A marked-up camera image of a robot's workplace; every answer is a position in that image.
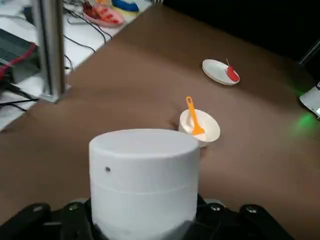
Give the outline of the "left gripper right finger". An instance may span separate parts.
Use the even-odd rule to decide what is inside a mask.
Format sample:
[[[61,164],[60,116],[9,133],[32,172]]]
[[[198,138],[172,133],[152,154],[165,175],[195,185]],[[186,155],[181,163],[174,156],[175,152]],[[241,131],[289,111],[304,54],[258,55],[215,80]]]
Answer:
[[[293,237],[263,207],[245,204],[238,211],[197,196],[193,240],[292,240]]]

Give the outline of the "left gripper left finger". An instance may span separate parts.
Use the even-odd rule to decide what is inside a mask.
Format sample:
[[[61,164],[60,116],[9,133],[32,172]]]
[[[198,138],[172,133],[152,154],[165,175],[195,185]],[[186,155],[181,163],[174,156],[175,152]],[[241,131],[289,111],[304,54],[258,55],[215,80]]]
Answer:
[[[52,210],[47,203],[33,203],[0,225],[2,240],[104,240],[93,224],[91,200],[76,200]]]

